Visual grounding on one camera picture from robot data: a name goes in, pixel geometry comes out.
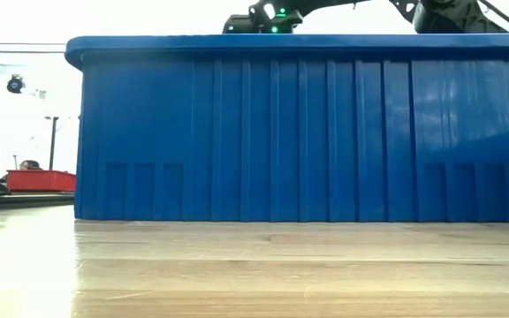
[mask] robotic arm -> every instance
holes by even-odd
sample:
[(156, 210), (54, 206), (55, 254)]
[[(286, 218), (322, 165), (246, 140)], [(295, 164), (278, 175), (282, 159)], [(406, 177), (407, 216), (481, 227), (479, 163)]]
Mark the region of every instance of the robotic arm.
[[(259, 0), (248, 14), (232, 15), (224, 34), (289, 34), (317, 9), (370, 0)], [(484, 16), (479, 1), (509, 23), (509, 18), (487, 0), (389, 0), (418, 33), (505, 33)], [(271, 8), (273, 16), (267, 13)]]

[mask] bin rim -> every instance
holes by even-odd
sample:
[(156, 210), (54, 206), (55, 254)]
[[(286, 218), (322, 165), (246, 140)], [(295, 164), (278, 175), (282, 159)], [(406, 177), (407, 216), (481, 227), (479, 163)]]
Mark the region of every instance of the bin rim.
[(507, 49), (509, 34), (214, 34), (80, 36), (66, 43), (65, 59), (82, 70), (83, 55), (103, 50), (350, 49), (409, 50)]

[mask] wooden floor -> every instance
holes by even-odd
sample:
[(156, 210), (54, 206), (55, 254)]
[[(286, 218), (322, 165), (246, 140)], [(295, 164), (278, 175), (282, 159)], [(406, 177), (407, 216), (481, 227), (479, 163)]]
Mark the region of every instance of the wooden floor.
[(0, 317), (509, 318), (509, 224), (0, 212)]

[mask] red tray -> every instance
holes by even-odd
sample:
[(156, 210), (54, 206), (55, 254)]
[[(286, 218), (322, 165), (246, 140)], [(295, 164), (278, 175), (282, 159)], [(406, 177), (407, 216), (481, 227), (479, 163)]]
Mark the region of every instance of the red tray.
[(11, 191), (73, 192), (76, 175), (52, 170), (8, 170), (7, 187)]

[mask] blue plastic bin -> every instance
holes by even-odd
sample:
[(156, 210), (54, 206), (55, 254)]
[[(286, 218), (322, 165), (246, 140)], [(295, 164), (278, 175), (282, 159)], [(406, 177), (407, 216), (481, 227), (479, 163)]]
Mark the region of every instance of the blue plastic bin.
[(75, 215), (509, 222), (509, 34), (80, 37)]

